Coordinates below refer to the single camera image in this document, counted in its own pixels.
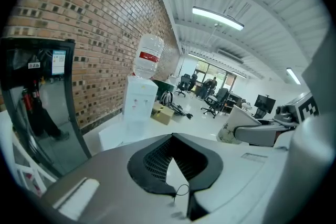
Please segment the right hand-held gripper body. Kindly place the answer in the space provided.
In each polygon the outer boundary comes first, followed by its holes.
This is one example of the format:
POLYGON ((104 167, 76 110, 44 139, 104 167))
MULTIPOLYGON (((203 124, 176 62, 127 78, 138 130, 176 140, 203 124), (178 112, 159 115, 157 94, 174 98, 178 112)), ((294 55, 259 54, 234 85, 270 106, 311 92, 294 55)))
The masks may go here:
POLYGON ((287 104, 278 106, 273 120, 286 127, 295 127, 311 116, 318 116, 319 109, 311 92, 300 94, 287 104))

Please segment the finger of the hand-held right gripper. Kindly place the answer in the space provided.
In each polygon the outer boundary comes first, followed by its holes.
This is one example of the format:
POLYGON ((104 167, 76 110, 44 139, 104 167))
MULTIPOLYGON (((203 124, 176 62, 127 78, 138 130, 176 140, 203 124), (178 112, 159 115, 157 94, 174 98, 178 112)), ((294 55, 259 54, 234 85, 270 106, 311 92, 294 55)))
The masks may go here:
POLYGON ((290 127, 278 123, 259 126, 237 126, 234 128, 234 137, 250 145, 272 147, 279 135, 289 130, 290 127))

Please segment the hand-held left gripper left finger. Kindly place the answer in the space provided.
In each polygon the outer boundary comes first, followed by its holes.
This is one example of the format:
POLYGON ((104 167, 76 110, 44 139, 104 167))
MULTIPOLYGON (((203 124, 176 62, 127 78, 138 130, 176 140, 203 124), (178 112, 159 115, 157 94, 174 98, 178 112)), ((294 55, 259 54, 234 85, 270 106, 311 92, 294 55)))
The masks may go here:
POLYGON ((81 179, 93 178, 99 187, 86 206, 80 223, 189 223, 173 198, 150 194, 130 177, 127 163, 138 150, 158 141, 161 136, 106 150, 96 154, 57 180, 42 197, 53 206, 81 179))

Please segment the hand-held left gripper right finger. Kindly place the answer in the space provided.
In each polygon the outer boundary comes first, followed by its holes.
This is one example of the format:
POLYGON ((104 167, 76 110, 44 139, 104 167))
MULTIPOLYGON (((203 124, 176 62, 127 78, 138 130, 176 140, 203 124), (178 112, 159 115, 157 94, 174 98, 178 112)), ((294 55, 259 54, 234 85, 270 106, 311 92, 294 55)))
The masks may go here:
POLYGON ((185 138, 217 153, 223 170, 210 188, 194 194, 207 212, 193 223, 265 223, 264 216, 288 157, 292 133, 282 133, 273 147, 227 144, 188 134, 185 138))

